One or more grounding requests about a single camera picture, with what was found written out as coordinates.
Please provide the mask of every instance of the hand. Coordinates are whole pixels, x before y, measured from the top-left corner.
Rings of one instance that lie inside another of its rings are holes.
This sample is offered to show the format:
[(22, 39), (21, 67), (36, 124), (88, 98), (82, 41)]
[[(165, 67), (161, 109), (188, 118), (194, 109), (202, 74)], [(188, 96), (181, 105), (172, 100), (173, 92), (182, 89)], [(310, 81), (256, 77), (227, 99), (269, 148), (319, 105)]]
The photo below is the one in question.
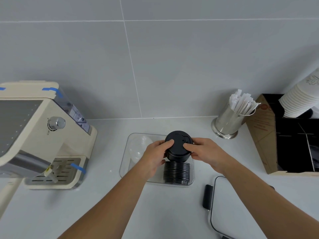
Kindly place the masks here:
[(223, 173), (225, 166), (235, 159), (209, 138), (192, 138), (194, 144), (184, 143), (183, 147), (192, 151), (193, 159), (208, 163), (216, 172)]
[(165, 150), (173, 146), (174, 140), (165, 142), (164, 140), (156, 141), (147, 146), (143, 156), (136, 164), (145, 173), (146, 179), (154, 176), (158, 166), (165, 163)]

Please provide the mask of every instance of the stack of paper cups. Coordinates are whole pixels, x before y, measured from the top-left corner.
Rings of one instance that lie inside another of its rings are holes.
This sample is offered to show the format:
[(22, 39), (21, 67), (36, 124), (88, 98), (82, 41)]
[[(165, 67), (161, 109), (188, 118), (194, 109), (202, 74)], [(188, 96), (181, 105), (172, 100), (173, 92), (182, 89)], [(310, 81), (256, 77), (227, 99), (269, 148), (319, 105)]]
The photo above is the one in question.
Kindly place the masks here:
[(319, 68), (279, 99), (285, 117), (296, 118), (319, 103)]

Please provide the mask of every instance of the drip tray grate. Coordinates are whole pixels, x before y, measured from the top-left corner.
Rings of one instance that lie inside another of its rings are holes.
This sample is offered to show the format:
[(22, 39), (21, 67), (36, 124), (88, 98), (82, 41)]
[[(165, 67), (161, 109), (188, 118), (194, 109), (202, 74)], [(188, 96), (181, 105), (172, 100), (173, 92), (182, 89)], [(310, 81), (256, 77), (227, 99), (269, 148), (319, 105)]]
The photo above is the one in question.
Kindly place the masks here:
[(57, 183), (54, 183), (50, 177), (45, 177), (42, 174), (34, 178), (26, 178), (26, 185), (68, 185), (70, 184), (77, 173), (77, 169), (71, 166), (72, 163), (79, 166), (81, 158), (55, 158), (51, 164), (52, 173), (58, 179)]

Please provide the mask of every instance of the forearm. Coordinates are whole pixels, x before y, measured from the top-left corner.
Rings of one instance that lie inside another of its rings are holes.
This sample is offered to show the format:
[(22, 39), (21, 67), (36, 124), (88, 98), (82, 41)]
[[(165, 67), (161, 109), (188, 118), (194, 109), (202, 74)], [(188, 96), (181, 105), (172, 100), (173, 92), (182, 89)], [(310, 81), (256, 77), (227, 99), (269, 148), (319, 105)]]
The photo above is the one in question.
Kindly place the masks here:
[(134, 166), (116, 186), (59, 238), (121, 238), (146, 183)]
[(235, 159), (229, 161), (223, 174), (268, 239), (318, 237), (318, 221), (291, 204)]

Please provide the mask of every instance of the silver knob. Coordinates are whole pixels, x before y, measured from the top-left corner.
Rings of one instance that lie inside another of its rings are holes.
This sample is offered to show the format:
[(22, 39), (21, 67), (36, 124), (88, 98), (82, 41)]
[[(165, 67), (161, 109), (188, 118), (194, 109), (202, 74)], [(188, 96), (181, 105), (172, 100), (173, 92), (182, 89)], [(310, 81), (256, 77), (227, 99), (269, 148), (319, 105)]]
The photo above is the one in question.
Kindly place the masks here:
[(51, 117), (48, 125), (52, 130), (62, 129), (65, 127), (65, 120), (62, 117)]

